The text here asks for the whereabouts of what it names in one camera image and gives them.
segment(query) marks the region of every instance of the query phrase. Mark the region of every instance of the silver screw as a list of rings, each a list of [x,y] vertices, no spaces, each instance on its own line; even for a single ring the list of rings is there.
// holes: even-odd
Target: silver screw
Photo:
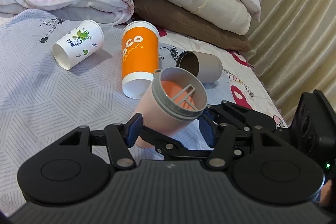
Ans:
[[[171,143],[167,143],[167,144],[166,144],[166,148],[169,149],[169,150],[170,150],[170,149],[173,149],[173,148],[174,148],[174,145],[172,145]]]
[[[233,151],[233,153],[236,155],[236,156],[240,156],[242,154],[242,151],[239,150],[239,149],[236,149],[235,151]]]
[[[133,164],[133,160],[128,158],[122,158],[117,160],[117,165],[120,167],[130,167]]]
[[[220,158],[214,158],[214,159],[209,160],[209,164],[212,167],[222,167],[225,165],[225,160],[220,159]]]

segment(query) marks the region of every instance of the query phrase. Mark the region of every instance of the cup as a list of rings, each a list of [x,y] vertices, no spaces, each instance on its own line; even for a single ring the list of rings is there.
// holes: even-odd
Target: cup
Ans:
[[[98,23],[84,20],[52,46],[57,63],[64,69],[73,66],[102,48],[104,34]]]
[[[223,72],[222,62],[217,56],[193,51],[182,52],[176,61],[176,67],[189,71],[201,83],[213,83]]]
[[[122,89],[132,99],[141,99],[159,68],[159,32],[149,22],[134,21],[123,30]]]
[[[207,94],[202,83],[182,68],[169,67],[154,74],[134,114],[142,114],[145,126],[172,136],[198,118],[206,105]],[[136,144],[152,147],[141,137]]]

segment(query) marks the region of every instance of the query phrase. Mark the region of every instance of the cup bottom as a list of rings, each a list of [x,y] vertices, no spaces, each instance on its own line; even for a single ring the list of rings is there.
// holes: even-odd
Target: cup bottom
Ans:
[[[57,63],[64,69],[70,70],[70,60],[65,50],[58,44],[52,46],[52,53]]]
[[[153,80],[153,74],[137,71],[126,75],[123,79],[123,93],[132,99],[140,100]]]

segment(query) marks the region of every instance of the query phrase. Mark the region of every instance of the gold curtain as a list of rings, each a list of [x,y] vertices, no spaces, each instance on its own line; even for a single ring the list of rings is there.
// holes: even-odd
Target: gold curtain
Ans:
[[[336,110],[336,0],[263,0],[261,9],[246,57],[284,119],[314,89]]]

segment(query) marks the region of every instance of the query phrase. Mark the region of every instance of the strainer divider inside cup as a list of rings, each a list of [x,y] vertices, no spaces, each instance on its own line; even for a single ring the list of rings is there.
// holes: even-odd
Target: strainer divider inside cup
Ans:
[[[189,84],[189,85],[187,85],[184,89],[182,89],[179,93],[177,93],[171,100],[172,101],[175,101],[183,92],[185,92],[186,90],[190,90],[189,92],[188,92],[188,94],[187,95],[185,95],[183,98],[182,98],[182,100],[181,101],[179,101],[178,103],[177,103],[177,105],[180,105],[180,104],[182,104],[183,102],[186,102],[188,105],[190,105],[194,110],[199,110],[198,108],[196,108],[195,106],[194,106],[194,104],[192,103],[192,102],[190,102],[189,100],[188,100],[188,97],[190,97],[190,96],[192,96],[193,94],[194,94],[194,92],[195,92],[195,88],[194,88],[194,86],[192,85],[192,84]]]

